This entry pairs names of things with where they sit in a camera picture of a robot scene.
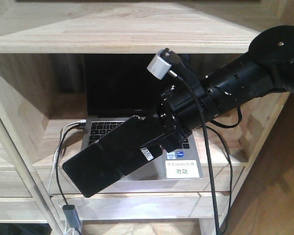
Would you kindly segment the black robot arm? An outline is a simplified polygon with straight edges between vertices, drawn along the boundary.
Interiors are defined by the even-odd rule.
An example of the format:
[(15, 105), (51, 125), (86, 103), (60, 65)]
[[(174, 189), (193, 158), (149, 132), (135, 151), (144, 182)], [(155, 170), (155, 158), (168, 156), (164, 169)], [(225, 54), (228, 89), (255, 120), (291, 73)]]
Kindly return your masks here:
[(202, 79), (168, 48), (147, 69), (158, 79), (171, 72), (177, 83), (135, 130), (136, 141), (141, 148), (160, 145), (172, 151), (193, 129), (254, 98), (294, 94), (294, 25), (263, 31), (245, 54)]

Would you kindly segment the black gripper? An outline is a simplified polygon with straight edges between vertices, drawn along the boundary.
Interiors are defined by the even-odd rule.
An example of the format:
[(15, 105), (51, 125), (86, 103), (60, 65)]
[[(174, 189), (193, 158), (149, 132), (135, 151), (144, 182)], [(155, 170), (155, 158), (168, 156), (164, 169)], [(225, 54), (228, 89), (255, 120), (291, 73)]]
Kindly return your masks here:
[(171, 107), (175, 90), (175, 85), (167, 89), (161, 95), (162, 105), (157, 105), (144, 120), (139, 120), (130, 129), (130, 139), (138, 147), (162, 146), (167, 152), (172, 152), (182, 148), (183, 141), (191, 135)]

